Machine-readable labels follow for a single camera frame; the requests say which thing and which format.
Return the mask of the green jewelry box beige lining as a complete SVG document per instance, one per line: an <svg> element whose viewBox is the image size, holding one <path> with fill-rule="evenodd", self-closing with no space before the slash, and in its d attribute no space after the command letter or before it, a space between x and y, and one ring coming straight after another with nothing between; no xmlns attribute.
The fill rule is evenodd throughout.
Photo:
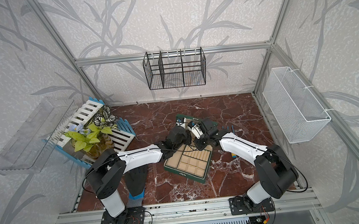
<svg viewBox="0 0 359 224"><path fill-rule="evenodd" d="M187 118L189 122L193 120L197 124L201 121L198 118L182 114L176 115L176 120L179 118ZM165 161L164 169L170 173L204 184L209 172L213 148L209 145L204 150L198 150L195 146L196 137L192 132L190 133L192 143L182 145L171 158Z"/></svg>

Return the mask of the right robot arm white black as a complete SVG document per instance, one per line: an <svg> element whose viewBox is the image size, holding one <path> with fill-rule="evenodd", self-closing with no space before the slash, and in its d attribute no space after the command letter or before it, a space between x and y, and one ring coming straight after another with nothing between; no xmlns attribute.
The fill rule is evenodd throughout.
<svg viewBox="0 0 359 224"><path fill-rule="evenodd" d="M190 122L187 129L194 134L194 144L199 150L209 145L218 147L256 167L259 181L244 196L245 201L253 205L269 198L281 198L301 174L276 144L264 146L253 143L233 132L218 129L208 118L198 123Z"/></svg>

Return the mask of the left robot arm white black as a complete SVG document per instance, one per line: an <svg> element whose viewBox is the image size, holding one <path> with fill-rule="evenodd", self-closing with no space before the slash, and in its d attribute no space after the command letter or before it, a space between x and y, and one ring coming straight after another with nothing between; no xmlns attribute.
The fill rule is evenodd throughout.
<svg viewBox="0 0 359 224"><path fill-rule="evenodd" d="M144 148L124 152L105 150L89 168L85 178L108 214L116 218L126 210L117 191L123 175L132 169L169 159L182 145L189 145L191 141L191 134L184 127L175 126L164 141Z"/></svg>

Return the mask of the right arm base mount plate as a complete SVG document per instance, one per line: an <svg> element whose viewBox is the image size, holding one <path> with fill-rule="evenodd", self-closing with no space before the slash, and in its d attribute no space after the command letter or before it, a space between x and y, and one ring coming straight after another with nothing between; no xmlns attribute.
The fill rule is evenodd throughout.
<svg viewBox="0 0 359 224"><path fill-rule="evenodd" d="M259 212L275 211L274 202L271 198L264 199L260 203L254 203L248 196L235 196L229 199L232 215L253 214Z"/></svg>

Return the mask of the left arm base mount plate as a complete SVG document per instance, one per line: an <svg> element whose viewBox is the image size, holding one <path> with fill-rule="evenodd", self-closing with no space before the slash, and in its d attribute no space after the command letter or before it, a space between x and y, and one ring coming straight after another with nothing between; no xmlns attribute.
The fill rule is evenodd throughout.
<svg viewBox="0 0 359 224"><path fill-rule="evenodd" d="M127 208L117 217L112 217L105 211L101 224L143 224L144 217L145 208L142 206Z"/></svg>

